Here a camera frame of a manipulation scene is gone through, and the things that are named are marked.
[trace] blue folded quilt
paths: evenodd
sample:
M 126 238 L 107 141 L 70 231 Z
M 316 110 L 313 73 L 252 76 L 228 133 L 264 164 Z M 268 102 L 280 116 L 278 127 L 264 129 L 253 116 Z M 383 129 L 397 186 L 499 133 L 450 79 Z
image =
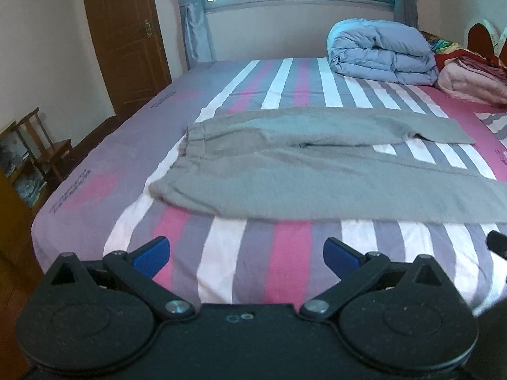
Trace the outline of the blue folded quilt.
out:
M 350 77 L 431 86 L 439 76 L 423 35 L 394 21 L 340 21 L 329 33 L 328 54 L 331 70 Z

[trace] white stripe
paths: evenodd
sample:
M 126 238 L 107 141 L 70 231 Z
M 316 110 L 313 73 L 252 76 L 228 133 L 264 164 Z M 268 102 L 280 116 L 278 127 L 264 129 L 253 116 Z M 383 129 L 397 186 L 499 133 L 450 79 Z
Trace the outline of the white stripe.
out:
M 488 117 L 491 117 L 493 114 L 490 114 L 490 113 L 475 113 L 475 115 L 480 119 L 480 120 L 485 120 L 486 118 Z
M 447 158 L 447 161 L 452 167 L 459 167 L 467 169 L 465 163 L 461 161 L 458 154 L 454 151 L 454 149 L 446 143 L 435 143 L 437 147 L 442 151 L 444 156 Z
M 487 127 L 491 130 L 491 133 L 498 133 L 506 125 L 507 125 L 507 115 L 503 115 L 498 120 L 493 121 Z
M 275 78 L 273 79 L 271 86 L 262 102 L 263 110 L 268 110 L 272 108 L 278 108 L 280 105 L 280 100 L 282 98 L 283 88 L 285 87 L 285 83 L 287 82 L 288 73 L 291 69 L 292 59 L 284 59 L 278 72 L 276 73 Z
M 397 92 L 397 94 L 401 97 L 401 99 L 416 113 L 425 114 L 423 109 L 416 103 L 416 101 L 409 96 L 409 94 L 401 88 L 399 84 L 396 83 L 387 83 L 389 86 Z
M 336 87 L 335 78 L 327 59 L 320 58 L 318 69 L 320 71 L 320 80 L 322 81 L 322 90 L 324 92 L 324 101 L 326 107 L 343 107 L 342 99 Z
M 201 303 L 232 303 L 232 283 L 246 226 L 246 220 L 213 219 L 197 269 Z
M 405 142 L 417 160 L 435 164 L 433 156 L 421 139 L 409 139 Z
M 373 148 L 378 153 L 384 153 L 386 155 L 396 155 L 395 148 L 390 144 L 375 144 Z
M 454 285 L 470 304 L 478 284 L 478 258 L 472 238 L 464 224 L 444 224 L 444 227 L 456 253 Z
M 477 167 L 479 173 L 481 173 L 484 177 L 491 178 L 496 180 L 496 177 L 493 173 L 493 170 L 488 166 L 488 163 L 482 158 L 482 156 L 478 153 L 475 148 L 471 144 L 458 144 L 463 151 L 470 157 L 473 164 Z
M 387 90 L 382 87 L 378 81 L 366 80 L 366 82 L 371 88 L 373 88 L 373 91 L 386 108 L 394 108 L 396 110 L 400 109 L 400 106 L 397 104 L 394 98 L 389 95 Z
M 499 231 L 498 227 L 494 223 L 481 224 L 481 227 L 486 236 L 490 231 Z M 505 280 L 507 279 L 507 261 L 491 251 L 490 254 L 491 259 L 493 260 L 491 287 L 489 288 L 488 294 L 482 304 L 473 310 L 473 314 L 475 316 L 482 314 L 498 301 L 500 295 L 502 294 L 502 291 L 504 290 Z
M 405 262 L 412 263 L 419 254 L 434 256 L 432 235 L 423 223 L 399 222 L 405 244 Z
M 369 102 L 368 97 L 364 93 L 363 88 L 357 82 L 355 78 L 345 76 L 345 82 L 349 88 L 349 91 L 354 98 L 354 102 L 356 103 L 356 107 L 361 108 L 373 108 L 372 103 Z
M 417 87 L 416 85 L 408 85 L 407 87 L 410 90 L 412 90 L 412 92 L 428 106 L 428 108 L 432 111 L 434 115 L 438 117 L 449 118 L 449 116 L 444 112 L 444 110 L 442 110 L 440 106 L 437 105 L 437 103 L 435 103 L 432 100 L 432 98 L 428 94 L 426 94 L 423 90 L 421 90 L 419 87 Z
M 377 251 L 377 236 L 370 220 L 342 220 L 342 240 L 359 253 Z
M 241 83 L 247 75 L 254 69 L 258 64 L 258 60 L 251 61 L 240 73 L 234 77 L 234 79 L 225 86 L 225 88 L 216 95 L 210 103 L 201 109 L 201 113 L 197 118 L 196 122 L 207 120 L 215 115 L 215 111 L 219 108 L 234 89 Z M 109 237 L 107 238 L 106 244 L 104 245 L 104 255 L 115 250 L 127 250 L 130 244 L 130 238 L 136 226 L 143 219 L 145 214 L 151 207 L 154 199 L 151 197 L 148 187 L 154 181 L 162 178 L 165 173 L 169 170 L 171 165 L 176 161 L 178 157 L 179 143 L 181 138 L 174 146 L 169 150 L 164 160 L 162 160 L 157 169 L 146 179 L 144 183 L 144 189 L 141 195 L 129 205 L 116 221 L 115 226 L 112 228 Z

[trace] curtain tieback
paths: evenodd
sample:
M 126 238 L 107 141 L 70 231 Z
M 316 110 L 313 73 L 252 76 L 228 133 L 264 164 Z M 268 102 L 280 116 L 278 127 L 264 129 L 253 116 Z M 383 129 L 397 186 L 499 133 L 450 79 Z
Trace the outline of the curtain tieback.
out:
M 189 5 L 202 2 L 202 0 L 178 0 L 180 7 L 188 7 Z

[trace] chair seat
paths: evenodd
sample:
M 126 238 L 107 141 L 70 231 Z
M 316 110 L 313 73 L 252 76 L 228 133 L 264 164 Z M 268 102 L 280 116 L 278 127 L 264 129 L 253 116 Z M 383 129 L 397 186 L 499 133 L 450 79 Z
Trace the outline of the chair seat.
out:
M 60 158 L 66 151 L 70 151 L 70 139 L 62 140 L 53 144 L 53 147 L 48 147 L 46 152 L 39 157 L 39 162 L 49 164 L 55 158 Z

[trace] wooden chair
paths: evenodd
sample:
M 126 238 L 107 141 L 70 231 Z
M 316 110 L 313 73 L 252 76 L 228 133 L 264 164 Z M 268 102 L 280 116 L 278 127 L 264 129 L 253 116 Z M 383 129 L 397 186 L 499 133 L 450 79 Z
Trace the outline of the wooden chair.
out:
M 35 130 L 34 126 L 32 125 L 30 119 L 32 117 L 35 117 L 35 120 L 39 124 L 42 132 L 44 133 L 44 136 L 46 137 L 47 142 L 49 143 L 49 147 L 46 148 L 44 143 L 42 142 L 42 139 L 39 137 L 37 131 Z M 26 128 L 26 132 L 29 133 L 30 137 L 34 141 L 35 145 L 39 149 L 40 157 L 35 158 L 34 153 L 30 149 L 29 145 L 27 144 L 26 140 L 23 138 L 21 134 L 20 128 L 24 126 Z M 61 183 L 63 181 L 63 176 L 58 171 L 56 164 L 62 159 L 63 155 L 72 150 L 72 145 L 70 144 L 70 139 L 59 141 L 57 143 L 53 143 L 51 139 L 49 138 L 48 132 L 46 131 L 44 125 L 42 124 L 41 119 L 39 118 L 39 108 L 37 107 L 34 111 L 31 113 L 25 115 L 19 122 L 14 126 L 13 130 L 18 134 L 21 142 L 26 147 L 26 149 L 29 151 L 31 157 L 34 159 L 34 161 L 37 164 L 37 167 L 39 170 L 44 174 L 44 166 L 50 167 L 50 169 L 53 171 L 54 175 L 58 179 L 58 181 Z

